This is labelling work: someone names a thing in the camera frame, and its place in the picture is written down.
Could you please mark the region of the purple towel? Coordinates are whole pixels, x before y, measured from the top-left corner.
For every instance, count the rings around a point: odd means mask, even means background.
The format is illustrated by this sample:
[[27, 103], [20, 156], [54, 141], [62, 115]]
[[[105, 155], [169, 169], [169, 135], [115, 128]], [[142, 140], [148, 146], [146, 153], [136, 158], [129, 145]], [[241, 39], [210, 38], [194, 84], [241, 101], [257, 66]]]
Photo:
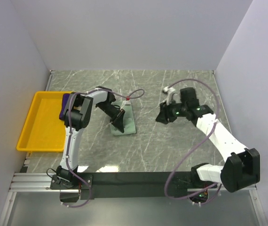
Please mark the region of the purple towel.
[[64, 110], [65, 110], [66, 104], [68, 102], [69, 96], [70, 96], [69, 93], [65, 93], [65, 94], [63, 94], [63, 97], [62, 97], [61, 111], [59, 114], [59, 119], [62, 121], [64, 120], [64, 117], [65, 117]]

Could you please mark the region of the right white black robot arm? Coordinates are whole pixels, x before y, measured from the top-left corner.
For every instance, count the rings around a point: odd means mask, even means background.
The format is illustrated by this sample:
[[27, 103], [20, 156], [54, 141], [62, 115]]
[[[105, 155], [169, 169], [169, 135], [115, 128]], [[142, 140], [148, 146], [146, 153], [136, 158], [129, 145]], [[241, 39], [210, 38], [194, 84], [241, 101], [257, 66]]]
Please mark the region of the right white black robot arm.
[[190, 182], [201, 188], [206, 182], [224, 185], [228, 192], [235, 192], [260, 181], [260, 154], [240, 143], [219, 121], [213, 110], [201, 105], [194, 88], [180, 90], [180, 102], [174, 100], [176, 90], [165, 87], [167, 95], [160, 103], [157, 122], [168, 124], [178, 117], [185, 117], [203, 132], [217, 148], [224, 160], [223, 166], [202, 163], [191, 169]]

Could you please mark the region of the green towel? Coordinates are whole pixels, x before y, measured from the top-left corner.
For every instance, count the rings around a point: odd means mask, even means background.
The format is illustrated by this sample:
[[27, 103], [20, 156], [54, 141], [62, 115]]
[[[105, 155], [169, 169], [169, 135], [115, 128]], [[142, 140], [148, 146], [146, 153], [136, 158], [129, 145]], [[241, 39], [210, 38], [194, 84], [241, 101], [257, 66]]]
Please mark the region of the green towel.
[[[113, 105], [116, 108], [121, 108], [121, 104], [122, 104], [122, 101], [113, 102]], [[110, 125], [111, 134], [114, 136], [125, 136], [125, 135], [136, 134], [136, 126], [135, 126], [135, 122], [134, 122], [133, 110], [125, 112], [125, 115], [123, 118], [123, 124], [124, 124], [124, 133], [121, 133], [115, 127]]]

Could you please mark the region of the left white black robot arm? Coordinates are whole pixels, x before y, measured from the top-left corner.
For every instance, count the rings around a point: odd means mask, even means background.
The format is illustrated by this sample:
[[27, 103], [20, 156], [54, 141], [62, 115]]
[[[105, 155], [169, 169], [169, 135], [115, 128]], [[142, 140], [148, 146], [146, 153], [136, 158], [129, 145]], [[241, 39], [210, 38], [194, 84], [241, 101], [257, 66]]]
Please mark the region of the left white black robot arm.
[[115, 107], [117, 93], [109, 88], [98, 86], [94, 90], [80, 93], [63, 94], [59, 119], [65, 126], [65, 145], [56, 175], [67, 189], [77, 186], [80, 177], [77, 175], [79, 143], [84, 129], [89, 125], [93, 106], [101, 109], [110, 117], [110, 123], [119, 132], [124, 133], [125, 110]]

